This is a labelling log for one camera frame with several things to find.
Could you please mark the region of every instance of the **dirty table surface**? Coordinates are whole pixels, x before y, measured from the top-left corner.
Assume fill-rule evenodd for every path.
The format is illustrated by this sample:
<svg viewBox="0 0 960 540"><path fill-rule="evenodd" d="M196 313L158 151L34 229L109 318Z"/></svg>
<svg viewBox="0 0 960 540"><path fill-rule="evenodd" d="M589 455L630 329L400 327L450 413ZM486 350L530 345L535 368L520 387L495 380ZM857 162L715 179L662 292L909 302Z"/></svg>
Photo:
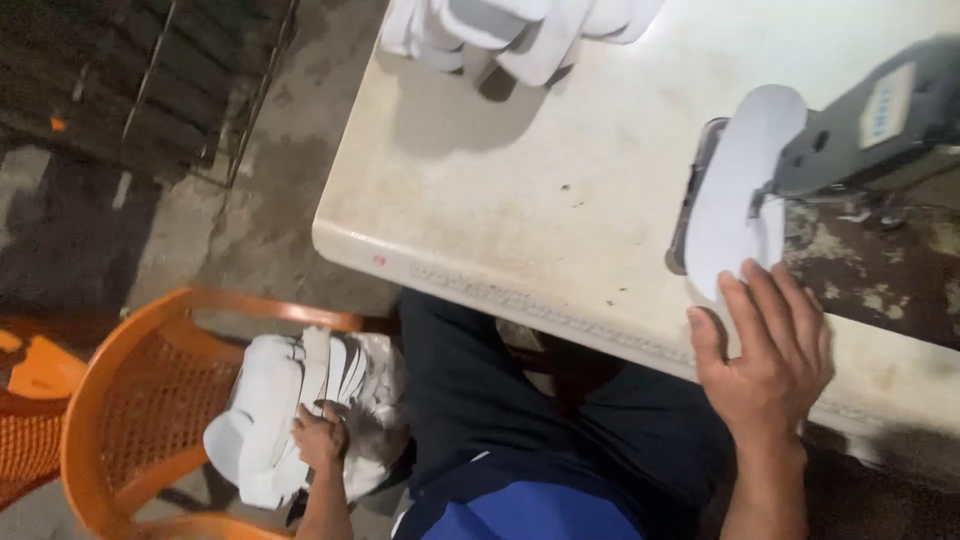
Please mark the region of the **dirty table surface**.
<svg viewBox="0 0 960 540"><path fill-rule="evenodd" d="M753 88L820 110L914 41L960 31L960 3L667 0L639 41L586 41L550 91L484 100L465 76L374 53L313 225L346 266L688 379L664 265L701 128ZM960 353L830 316L837 377L811 419L871 460L960 437Z"/></svg>

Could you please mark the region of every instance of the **left hand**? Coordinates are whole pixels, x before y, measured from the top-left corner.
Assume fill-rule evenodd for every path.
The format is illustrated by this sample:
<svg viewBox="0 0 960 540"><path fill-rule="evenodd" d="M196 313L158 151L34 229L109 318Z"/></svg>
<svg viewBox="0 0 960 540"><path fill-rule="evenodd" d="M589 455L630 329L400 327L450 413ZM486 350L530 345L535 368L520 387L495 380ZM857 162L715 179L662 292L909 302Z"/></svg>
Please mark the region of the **left hand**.
<svg viewBox="0 0 960 540"><path fill-rule="evenodd" d="M297 405L297 418L290 430L300 447L300 461L313 469L339 463L347 448L348 433L333 403L323 401L323 416L315 416L303 405Z"/></svg>

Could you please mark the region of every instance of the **concrete floor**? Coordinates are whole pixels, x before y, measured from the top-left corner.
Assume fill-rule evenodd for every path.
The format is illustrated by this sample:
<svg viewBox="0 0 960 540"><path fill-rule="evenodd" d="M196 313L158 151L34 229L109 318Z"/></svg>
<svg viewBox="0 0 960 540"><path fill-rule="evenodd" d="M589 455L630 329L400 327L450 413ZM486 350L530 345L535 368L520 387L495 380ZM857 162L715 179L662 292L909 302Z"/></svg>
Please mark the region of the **concrete floor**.
<svg viewBox="0 0 960 540"><path fill-rule="evenodd" d="M301 1L299 32L229 192L191 178L165 187L134 179L127 202L113 209L120 171L33 147L9 152L0 167L0 304L17 299L119 310L142 306L179 285L202 283L318 307L386 313L396 299L395 285L323 260L310 239L313 213L385 4ZM52 243L55 247L42 247ZM89 253L96 257L81 256ZM81 259L83 264L76 263ZM240 335L269 329L227 317L208 322ZM879 475L836 455L812 461L809 486L816 537L951 538L960 530L960 518L950 511L960 503L957 496ZM238 504L231 489L203 471L176 488L148 504L143 515L195 505L192 497L266 523L283 517ZM353 515L356 537L387 537L398 496L393 490L360 504ZM0 538L84 537L58 482L0 514Z"/></svg>

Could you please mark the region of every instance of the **rusty surface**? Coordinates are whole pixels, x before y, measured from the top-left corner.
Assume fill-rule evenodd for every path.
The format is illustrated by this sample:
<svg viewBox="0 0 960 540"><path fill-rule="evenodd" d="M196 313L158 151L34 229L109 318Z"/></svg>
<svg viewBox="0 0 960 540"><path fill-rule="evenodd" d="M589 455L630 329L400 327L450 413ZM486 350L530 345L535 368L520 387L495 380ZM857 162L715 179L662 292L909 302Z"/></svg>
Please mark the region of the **rusty surface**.
<svg viewBox="0 0 960 540"><path fill-rule="evenodd" d="M914 207L889 232L844 215L787 205L784 258L824 309L960 351L960 212Z"/></svg>

